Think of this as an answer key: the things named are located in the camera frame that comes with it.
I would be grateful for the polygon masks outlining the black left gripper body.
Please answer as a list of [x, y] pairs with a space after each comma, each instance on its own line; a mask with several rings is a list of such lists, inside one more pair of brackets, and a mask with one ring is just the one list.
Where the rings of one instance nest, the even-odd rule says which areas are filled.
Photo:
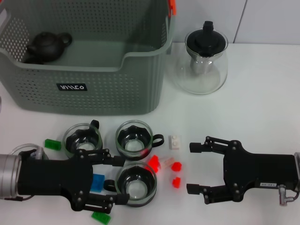
[[65, 189], [72, 210], [84, 210], [90, 196], [93, 169], [87, 153], [76, 153], [67, 160]]

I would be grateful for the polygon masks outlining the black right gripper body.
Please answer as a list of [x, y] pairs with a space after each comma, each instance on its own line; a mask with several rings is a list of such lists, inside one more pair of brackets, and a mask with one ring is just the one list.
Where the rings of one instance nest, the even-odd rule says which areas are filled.
[[223, 160], [224, 182], [234, 202], [241, 202], [245, 193], [247, 156], [248, 153], [240, 141], [229, 142]]

